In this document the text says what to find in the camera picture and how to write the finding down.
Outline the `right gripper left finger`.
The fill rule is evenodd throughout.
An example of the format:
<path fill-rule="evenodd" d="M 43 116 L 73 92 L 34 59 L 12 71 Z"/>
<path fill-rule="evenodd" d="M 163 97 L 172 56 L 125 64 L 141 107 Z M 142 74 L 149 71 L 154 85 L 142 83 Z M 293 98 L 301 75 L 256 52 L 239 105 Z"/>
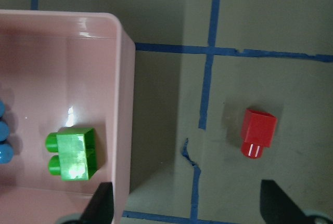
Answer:
<path fill-rule="evenodd" d="M 113 218 L 113 184 L 101 182 L 79 217 L 63 217 L 58 223 L 112 223 Z"/>

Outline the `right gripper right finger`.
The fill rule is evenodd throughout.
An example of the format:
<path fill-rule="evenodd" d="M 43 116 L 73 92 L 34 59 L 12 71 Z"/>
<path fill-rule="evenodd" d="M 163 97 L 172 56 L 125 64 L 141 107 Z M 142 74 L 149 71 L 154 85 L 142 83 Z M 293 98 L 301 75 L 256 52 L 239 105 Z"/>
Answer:
<path fill-rule="evenodd" d="M 262 180 L 260 214 L 265 223 L 332 223 L 323 214 L 306 214 L 273 180 Z"/>

